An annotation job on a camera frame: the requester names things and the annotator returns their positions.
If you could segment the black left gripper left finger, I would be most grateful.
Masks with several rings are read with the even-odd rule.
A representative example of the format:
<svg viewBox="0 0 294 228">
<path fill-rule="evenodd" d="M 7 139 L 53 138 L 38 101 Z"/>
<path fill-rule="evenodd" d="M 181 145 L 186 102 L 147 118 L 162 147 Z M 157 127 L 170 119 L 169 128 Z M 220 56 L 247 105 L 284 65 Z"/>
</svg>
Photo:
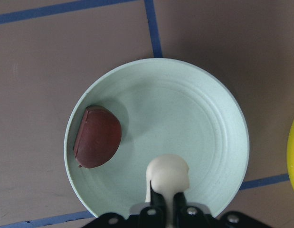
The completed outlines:
<svg viewBox="0 0 294 228">
<path fill-rule="evenodd" d="M 157 193 L 153 188 L 150 181 L 150 207 L 149 216 L 155 228 L 166 227 L 166 204 L 164 197 Z"/>
</svg>

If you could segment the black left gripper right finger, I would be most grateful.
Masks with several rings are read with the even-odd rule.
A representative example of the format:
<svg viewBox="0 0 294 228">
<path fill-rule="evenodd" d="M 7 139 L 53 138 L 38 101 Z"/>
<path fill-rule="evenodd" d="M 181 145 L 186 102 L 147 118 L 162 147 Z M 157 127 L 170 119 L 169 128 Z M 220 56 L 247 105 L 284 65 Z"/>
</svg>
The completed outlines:
<svg viewBox="0 0 294 228">
<path fill-rule="evenodd" d="M 175 228 L 181 228 L 184 221 L 184 208 L 187 205 L 187 201 L 183 192 L 176 193 L 173 197 L 173 226 Z"/>
</svg>

